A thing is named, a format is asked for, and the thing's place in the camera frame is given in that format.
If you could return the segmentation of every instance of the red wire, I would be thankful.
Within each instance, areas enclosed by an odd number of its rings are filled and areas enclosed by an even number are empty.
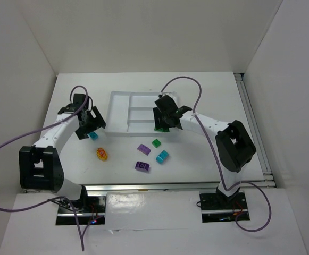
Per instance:
[[[240,205],[240,203],[238,201],[236,201],[236,204],[240,208],[240,211],[234,212],[233,215],[237,215],[237,214],[239,214],[243,211],[243,207]]]
[[[94,207],[92,205],[90,205],[91,207],[91,217],[90,217],[90,220],[93,219],[93,215],[94,215]]]

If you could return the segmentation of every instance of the purple block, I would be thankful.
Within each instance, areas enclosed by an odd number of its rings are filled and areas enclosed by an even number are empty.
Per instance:
[[[149,171],[149,164],[141,161],[137,161],[137,164],[135,165],[135,169],[138,171],[146,172]]]
[[[151,152],[151,149],[149,149],[147,146],[140,144],[138,147],[138,150],[141,151],[143,154],[148,155]]]

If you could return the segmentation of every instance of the white cardboard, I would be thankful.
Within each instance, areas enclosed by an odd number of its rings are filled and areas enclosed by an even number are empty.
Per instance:
[[[202,223],[185,230],[111,232],[104,225],[93,225],[85,234],[82,253],[77,227],[56,226],[57,205],[46,203],[37,209],[11,214],[0,255],[306,255],[286,191],[263,190],[271,202],[272,218],[268,227],[256,233],[244,232],[234,222]],[[266,201],[257,189],[246,189],[245,194],[251,221],[240,223],[250,229],[258,228],[268,218]],[[18,194],[13,208],[32,206],[53,197],[46,193]]]
[[[109,193],[108,230],[195,228],[202,223],[198,191]]]

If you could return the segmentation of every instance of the teal block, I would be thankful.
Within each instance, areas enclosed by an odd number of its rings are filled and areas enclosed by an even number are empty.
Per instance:
[[[168,158],[170,154],[167,153],[167,151],[163,150],[157,157],[156,157],[156,161],[159,163],[159,164],[162,164],[164,163],[164,161]]]
[[[88,136],[89,136],[93,141],[95,141],[96,139],[99,138],[99,136],[97,135],[97,133],[95,133],[94,131],[93,131],[93,132],[90,132],[90,133],[88,134]]]

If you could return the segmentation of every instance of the white tray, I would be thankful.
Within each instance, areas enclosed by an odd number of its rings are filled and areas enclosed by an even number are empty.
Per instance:
[[[177,93],[166,92],[177,103]],[[178,134],[154,131],[153,108],[159,92],[112,91],[107,112],[105,132],[119,137],[167,137]]]

